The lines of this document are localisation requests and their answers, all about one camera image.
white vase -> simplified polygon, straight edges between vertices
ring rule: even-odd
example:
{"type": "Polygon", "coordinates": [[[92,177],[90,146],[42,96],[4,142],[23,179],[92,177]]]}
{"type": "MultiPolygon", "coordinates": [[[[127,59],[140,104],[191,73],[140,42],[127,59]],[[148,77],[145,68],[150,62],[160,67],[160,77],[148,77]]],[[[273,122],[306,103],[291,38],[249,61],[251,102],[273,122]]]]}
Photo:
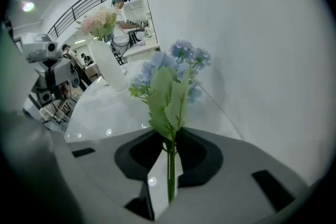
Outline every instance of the white vase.
{"type": "Polygon", "coordinates": [[[125,76],[113,52],[103,41],[93,39],[89,44],[93,59],[103,75],[105,81],[114,91],[121,91],[126,87],[125,76]]]}

person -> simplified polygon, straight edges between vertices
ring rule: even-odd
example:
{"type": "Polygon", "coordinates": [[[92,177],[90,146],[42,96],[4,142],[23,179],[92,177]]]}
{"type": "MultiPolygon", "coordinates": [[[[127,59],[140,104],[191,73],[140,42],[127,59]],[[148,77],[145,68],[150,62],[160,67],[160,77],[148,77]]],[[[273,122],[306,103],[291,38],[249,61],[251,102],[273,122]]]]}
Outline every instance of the person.
{"type": "Polygon", "coordinates": [[[90,56],[88,56],[88,55],[86,56],[85,54],[81,54],[81,57],[84,58],[84,63],[87,67],[93,63],[93,60],[91,59],[90,56]]]}
{"type": "Polygon", "coordinates": [[[64,44],[62,46],[62,51],[64,57],[68,58],[71,62],[71,65],[73,68],[77,71],[78,77],[79,77],[79,86],[82,89],[82,91],[86,90],[86,86],[83,83],[83,81],[90,86],[91,85],[91,80],[88,78],[88,76],[85,73],[85,67],[82,65],[80,60],[77,57],[77,54],[70,49],[70,47],[67,44],[64,44]]]}
{"type": "MultiPolygon", "coordinates": [[[[122,9],[125,4],[125,0],[112,0],[112,5],[115,9],[122,9]]],[[[131,25],[125,23],[120,12],[117,14],[117,24],[113,29],[113,47],[116,52],[123,56],[123,54],[131,47],[130,38],[128,35],[128,29],[138,29],[140,26],[138,24],[131,25]]],[[[144,45],[144,41],[140,41],[139,45],[144,45]]]]}

pink flower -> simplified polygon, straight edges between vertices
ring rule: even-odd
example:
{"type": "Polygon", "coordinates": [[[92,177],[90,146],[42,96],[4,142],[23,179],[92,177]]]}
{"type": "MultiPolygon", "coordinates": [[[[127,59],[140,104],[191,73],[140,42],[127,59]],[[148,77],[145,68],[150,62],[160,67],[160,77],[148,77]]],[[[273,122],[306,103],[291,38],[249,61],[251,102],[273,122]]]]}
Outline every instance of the pink flower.
{"type": "Polygon", "coordinates": [[[96,11],[93,14],[85,17],[80,23],[80,31],[84,35],[92,34],[97,28],[108,28],[109,26],[114,26],[116,23],[115,17],[117,11],[102,7],[100,10],[96,11]]]}

blue hydrangea flower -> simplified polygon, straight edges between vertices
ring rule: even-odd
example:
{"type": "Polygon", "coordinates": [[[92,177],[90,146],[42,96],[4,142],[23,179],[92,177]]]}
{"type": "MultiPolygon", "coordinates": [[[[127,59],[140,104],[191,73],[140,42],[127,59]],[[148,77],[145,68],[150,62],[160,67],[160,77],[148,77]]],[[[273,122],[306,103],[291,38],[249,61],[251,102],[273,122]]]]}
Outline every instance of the blue hydrangea flower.
{"type": "Polygon", "coordinates": [[[177,68],[177,63],[173,57],[166,54],[165,52],[156,51],[153,53],[152,58],[149,62],[155,67],[171,67],[173,70],[177,68]]]}
{"type": "Polygon", "coordinates": [[[171,67],[173,70],[176,70],[177,63],[173,57],[167,55],[165,52],[156,51],[149,62],[142,64],[141,74],[135,76],[131,80],[131,84],[136,88],[140,85],[150,86],[156,67],[171,67]]]}
{"type": "Polygon", "coordinates": [[[140,85],[149,86],[151,81],[148,81],[146,77],[144,77],[143,74],[138,74],[131,80],[131,85],[135,88],[139,88],[140,85]]]}
{"type": "Polygon", "coordinates": [[[192,61],[195,61],[195,68],[202,70],[205,66],[210,66],[211,57],[210,54],[204,50],[197,48],[192,55],[192,61]]]}
{"type": "Polygon", "coordinates": [[[201,83],[198,81],[195,81],[188,85],[188,99],[187,104],[191,105],[195,103],[196,99],[199,98],[202,95],[201,89],[199,89],[199,85],[201,83]]]}
{"type": "Polygon", "coordinates": [[[189,61],[193,54],[194,47],[189,41],[177,40],[171,48],[171,54],[178,59],[179,62],[183,60],[189,61]]]}
{"type": "Polygon", "coordinates": [[[184,72],[190,67],[187,62],[183,62],[177,66],[176,78],[178,81],[181,81],[184,75],[184,72]]]}

white table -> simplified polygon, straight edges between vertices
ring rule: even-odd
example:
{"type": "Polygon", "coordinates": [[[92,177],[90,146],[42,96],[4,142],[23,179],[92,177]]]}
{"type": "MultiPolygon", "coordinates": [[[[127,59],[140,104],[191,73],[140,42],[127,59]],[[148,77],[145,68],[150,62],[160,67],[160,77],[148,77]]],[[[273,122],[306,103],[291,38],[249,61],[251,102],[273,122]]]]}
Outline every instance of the white table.
{"type": "MultiPolygon", "coordinates": [[[[135,61],[122,66],[127,71],[125,77],[128,85],[130,79],[140,72],[143,62],[135,61]]],[[[111,87],[94,82],[78,100],[65,138],[67,142],[75,142],[122,135],[148,128],[149,119],[147,105],[131,97],[128,86],[122,91],[114,92],[111,87]]],[[[205,92],[188,107],[185,122],[186,127],[240,139],[228,118],[205,92]]],[[[156,219],[168,206],[166,166],[166,152],[162,151],[148,174],[148,180],[155,177],[156,181],[156,185],[149,188],[156,219]]],[[[177,177],[183,173],[178,154],[175,169],[177,187],[177,177]]]]}
{"type": "Polygon", "coordinates": [[[85,69],[89,69],[89,68],[94,67],[94,66],[96,66],[96,65],[97,65],[97,63],[94,62],[94,63],[90,64],[89,66],[86,66],[85,69]]]}
{"type": "Polygon", "coordinates": [[[133,46],[124,53],[123,57],[127,59],[127,62],[133,62],[136,60],[149,60],[151,59],[151,56],[155,50],[160,47],[160,45],[156,42],[155,36],[145,38],[144,41],[146,45],[133,46]]]}

